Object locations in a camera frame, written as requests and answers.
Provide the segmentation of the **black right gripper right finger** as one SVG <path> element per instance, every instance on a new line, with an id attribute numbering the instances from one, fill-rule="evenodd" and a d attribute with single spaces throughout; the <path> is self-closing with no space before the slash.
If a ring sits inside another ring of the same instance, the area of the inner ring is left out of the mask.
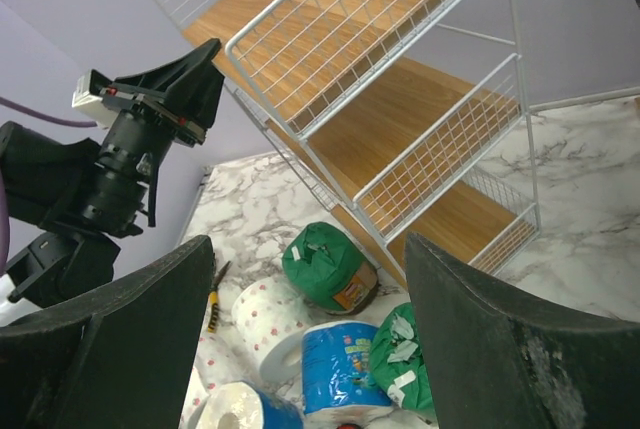
<path id="1" fill-rule="evenodd" d="M 443 428 L 635 428 L 639 326 L 571 309 L 412 233 L 405 269 Z"/>

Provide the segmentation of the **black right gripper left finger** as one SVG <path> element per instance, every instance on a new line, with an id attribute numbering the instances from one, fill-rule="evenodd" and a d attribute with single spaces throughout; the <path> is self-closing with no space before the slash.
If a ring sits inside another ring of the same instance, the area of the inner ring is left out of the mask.
<path id="1" fill-rule="evenodd" d="M 178 427 L 213 275 L 200 235 L 3 327 L 2 427 Z"/>

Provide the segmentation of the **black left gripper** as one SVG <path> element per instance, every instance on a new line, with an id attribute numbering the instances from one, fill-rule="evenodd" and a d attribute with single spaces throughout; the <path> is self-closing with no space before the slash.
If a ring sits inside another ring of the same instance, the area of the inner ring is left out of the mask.
<path id="1" fill-rule="evenodd" d="M 98 163 L 109 169 L 158 167 L 172 143 L 203 143 L 222 92 L 223 74 L 213 63 L 221 48 L 219 39 L 210 38 L 179 59 L 102 88 L 102 102 L 117 116 Z"/>

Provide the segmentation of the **green roll front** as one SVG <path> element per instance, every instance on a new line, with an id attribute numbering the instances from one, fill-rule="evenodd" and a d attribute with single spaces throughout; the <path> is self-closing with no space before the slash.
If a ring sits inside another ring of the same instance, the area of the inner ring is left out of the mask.
<path id="1" fill-rule="evenodd" d="M 370 349 L 373 379 L 400 408 L 437 419 L 413 306 L 395 307 L 378 328 Z"/>

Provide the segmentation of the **green roll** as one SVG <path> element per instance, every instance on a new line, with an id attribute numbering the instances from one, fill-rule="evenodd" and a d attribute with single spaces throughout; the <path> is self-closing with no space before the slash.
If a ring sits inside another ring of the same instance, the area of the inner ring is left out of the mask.
<path id="1" fill-rule="evenodd" d="M 329 314 L 357 314 L 379 286 L 374 265 L 351 239 L 326 222 L 308 224 L 289 244 L 282 267 L 290 283 Z"/>
<path id="2" fill-rule="evenodd" d="M 373 379 L 400 408 L 437 419 L 413 306 L 395 307 L 378 328 L 370 349 Z"/>

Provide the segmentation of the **green roll back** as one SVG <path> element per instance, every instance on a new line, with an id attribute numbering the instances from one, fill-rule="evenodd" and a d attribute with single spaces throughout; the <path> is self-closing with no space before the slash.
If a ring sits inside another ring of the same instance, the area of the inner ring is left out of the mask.
<path id="1" fill-rule="evenodd" d="M 379 286 L 374 265 L 351 239 L 326 222 L 308 224 L 289 244 L 282 267 L 290 283 L 329 314 L 357 314 Z"/>

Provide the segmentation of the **white wire wooden shelf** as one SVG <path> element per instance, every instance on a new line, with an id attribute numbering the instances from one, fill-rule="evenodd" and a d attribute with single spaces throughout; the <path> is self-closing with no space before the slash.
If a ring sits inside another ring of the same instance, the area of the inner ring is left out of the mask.
<path id="1" fill-rule="evenodd" d="M 531 123 L 519 35 L 472 79 L 409 55 L 466 0 L 153 1 L 220 39 L 232 97 L 397 281 L 411 232 L 489 274 L 539 234 L 537 196 L 479 166 Z"/>

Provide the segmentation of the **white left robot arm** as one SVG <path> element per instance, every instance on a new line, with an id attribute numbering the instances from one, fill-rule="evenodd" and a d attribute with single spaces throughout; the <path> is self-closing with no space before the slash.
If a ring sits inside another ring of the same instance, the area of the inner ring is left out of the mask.
<path id="1" fill-rule="evenodd" d="M 102 142 L 63 144 L 9 121 L 1 128 L 1 236 L 11 220 L 40 233 L 1 255 L 1 322 L 62 303 L 109 283 L 119 241 L 156 223 L 160 167 L 170 147 L 202 144 L 213 126 L 225 77 L 220 40 L 139 74 L 83 75 L 74 107 Z"/>

